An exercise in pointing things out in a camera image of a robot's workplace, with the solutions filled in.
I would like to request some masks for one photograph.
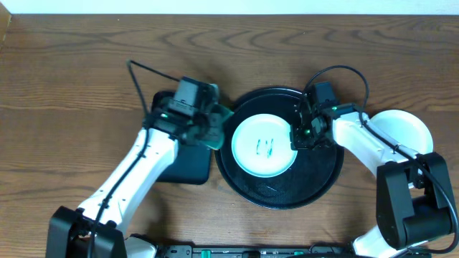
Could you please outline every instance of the wooden table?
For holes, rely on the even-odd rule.
[[[459,199],[458,24],[454,16],[14,16],[0,54],[1,255],[42,257],[51,215],[75,209],[130,149],[142,112],[127,59],[217,83],[232,100],[269,85],[300,89],[324,67],[351,65],[370,82],[370,114],[403,109],[427,124]],[[148,98],[176,87],[137,74]],[[342,102],[361,103],[357,76],[322,79]],[[212,161],[202,186],[156,184],[129,233],[198,245],[347,242],[376,224],[375,188],[346,153],[321,199],[269,210],[238,196]]]

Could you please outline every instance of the black round plate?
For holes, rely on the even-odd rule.
[[[295,105],[300,96],[301,92],[285,87],[250,92],[235,103],[235,113],[225,123],[224,145],[215,152],[217,165],[226,182],[254,204],[272,209],[304,206],[324,195],[338,178],[344,156],[338,145],[299,150],[292,166],[272,178],[259,178],[243,171],[232,155],[232,136],[242,121],[257,114],[272,114],[292,124],[297,118]]]

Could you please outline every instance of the white round object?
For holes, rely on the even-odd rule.
[[[402,110],[387,110],[370,120],[402,145],[421,154],[433,151],[433,139],[427,126],[416,116]]]
[[[245,172],[269,178],[286,171],[297,151],[290,147],[290,125],[277,115],[253,115],[237,126],[232,155]]]

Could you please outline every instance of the cable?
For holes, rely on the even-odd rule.
[[[164,74],[162,72],[159,72],[159,71],[157,71],[157,70],[155,70],[153,68],[147,67],[147,66],[145,66],[143,64],[137,63],[136,61],[128,60],[126,62],[126,64],[128,66],[129,74],[131,75],[132,81],[134,82],[134,86],[136,87],[136,90],[137,90],[137,93],[138,93],[138,97],[141,100],[143,113],[147,117],[150,113],[148,111],[148,108],[147,108],[147,105],[146,105],[146,102],[145,102],[145,98],[143,97],[143,93],[142,93],[141,87],[137,82],[136,76],[134,75],[134,71],[132,69],[132,65],[137,65],[138,67],[144,68],[145,70],[148,70],[150,72],[154,72],[154,73],[156,73],[156,74],[158,74],[158,75],[160,75],[162,77],[168,78],[170,80],[174,80],[174,81],[177,81],[177,82],[179,82],[180,80],[175,78],[175,77],[166,75],[166,74]],[[88,258],[92,258],[93,257],[93,252],[94,252],[93,249],[94,249],[94,246],[95,246],[95,233],[96,233],[98,224],[100,223],[100,219],[102,218],[102,214],[103,214],[105,208],[108,205],[108,202],[112,198],[112,195],[115,193],[115,191],[119,187],[119,185],[121,185],[121,183],[123,182],[124,178],[129,174],[129,172],[131,172],[131,170],[134,168],[134,166],[136,166],[137,162],[143,157],[143,154],[145,153],[145,150],[146,150],[146,148],[148,146],[148,141],[149,141],[149,138],[150,138],[149,137],[149,128],[145,128],[145,129],[146,129],[145,143],[143,144],[143,147],[142,147],[141,151],[138,153],[136,159],[132,162],[132,164],[129,165],[128,169],[126,169],[126,171],[123,173],[123,175],[121,175],[121,177],[113,185],[112,189],[107,193],[105,198],[102,200],[102,204],[100,205],[98,214],[95,217],[93,227],[91,228],[90,242],[89,242],[89,244],[87,246],[87,257]]]
[[[306,93],[306,90],[311,86],[312,81],[314,81],[319,75],[322,75],[324,72],[327,72],[327,71],[332,70],[332,69],[337,69],[337,68],[347,69],[347,70],[351,70],[352,72],[355,72],[358,76],[360,76],[360,78],[362,79],[362,81],[365,84],[364,103],[361,106],[361,109],[359,110],[360,123],[374,137],[378,138],[381,142],[383,142],[384,144],[388,145],[390,148],[392,148],[394,151],[398,152],[400,155],[404,156],[410,162],[413,162],[422,171],[422,174],[425,177],[427,177],[427,179],[429,179],[437,187],[437,189],[440,191],[442,197],[448,203],[448,208],[450,210],[451,217],[452,217],[451,219],[452,219],[452,223],[453,223],[453,233],[454,233],[454,239],[453,239],[453,242],[451,243],[451,245],[449,247],[445,248],[445,249],[440,249],[440,250],[427,249],[427,248],[423,248],[423,247],[408,247],[408,250],[410,250],[411,252],[431,253],[431,254],[446,254],[448,252],[453,251],[454,248],[456,248],[456,246],[458,245],[458,242],[459,242],[459,238],[458,238],[459,223],[458,223],[458,215],[456,214],[456,211],[454,209],[454,206],[453,206],[451,200],[448,198],[447,194],[445,193],[445,189],[443,189],[443,187],[440,185],[440,183],[437,181],[437,179],[426,168],[424,168],[424,166],[419,161],[415,160],[413,157],[411,157],[410,155],[406,154],[404,151],[400,150],[398,148],[398,146],[392,145],[388,140],[386,140],[382,136],[378,135],[374,130],[372,130],[367,125],[368,121],[364,120],[364,118],[363,118],[363,111],[365,109],[365,106],[366,106],[366,103],[367,103],[368,97],[369,97],[369,84],[366,81],[365,76],[363,76],[363,74],[361,72],[359,72],[358,70],[356,70],[355,68],[347,66],[347,65],[334,65],[334,66],[331,66],[331,67],[327,67],[327,68],[317,72],[314,76],[312,76],[312,78],[308,81],[308,83],[306,83],[306,86],[305,86],[305,88],[303,90],[303,94]]]

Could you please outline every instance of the white background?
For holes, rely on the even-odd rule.
[[[459,14],[459,0],[0,0],[12,14]]]

